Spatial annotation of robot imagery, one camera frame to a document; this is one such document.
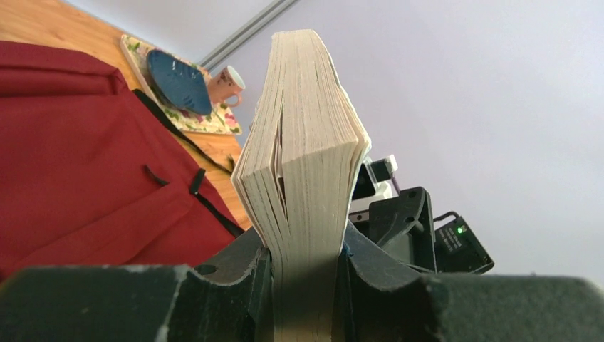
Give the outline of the dark red student backpack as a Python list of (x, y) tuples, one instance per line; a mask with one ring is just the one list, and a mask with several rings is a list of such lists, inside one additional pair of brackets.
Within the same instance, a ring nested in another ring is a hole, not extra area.
[(86, 53), (1, 43), (1, 278), (206, 261), (242, 230), (159, 109)]

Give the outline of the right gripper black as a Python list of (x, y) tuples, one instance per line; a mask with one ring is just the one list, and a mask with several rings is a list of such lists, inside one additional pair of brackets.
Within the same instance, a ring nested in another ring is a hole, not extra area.
[(435, 273), (435, 229), (429, 192), (413, 187), (396, 197), (351, 212), (357, 230), (393, 259), (424, 273)]

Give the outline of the blue comic paperback book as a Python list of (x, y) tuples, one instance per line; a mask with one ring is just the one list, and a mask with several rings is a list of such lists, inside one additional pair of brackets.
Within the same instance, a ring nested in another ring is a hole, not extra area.
[(311, 29), (275, 33), (231, 181), (270, 254), (270, 341), (330, 341), (338, 259), (371, 140)]

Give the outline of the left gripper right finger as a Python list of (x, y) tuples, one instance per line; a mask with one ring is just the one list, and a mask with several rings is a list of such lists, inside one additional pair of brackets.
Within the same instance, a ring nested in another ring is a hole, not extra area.
[(346, 341), (601, 341), (603, 290), (580, 278), (421, 274), (353, 225), (338, 298)]

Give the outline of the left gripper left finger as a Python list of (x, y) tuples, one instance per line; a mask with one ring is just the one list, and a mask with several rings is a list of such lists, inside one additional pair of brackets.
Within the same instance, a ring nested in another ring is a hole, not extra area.
[(255, 231), (205, 263), (40, 266), (1, 285), (3, 341), (259, 341), (270, 255)]

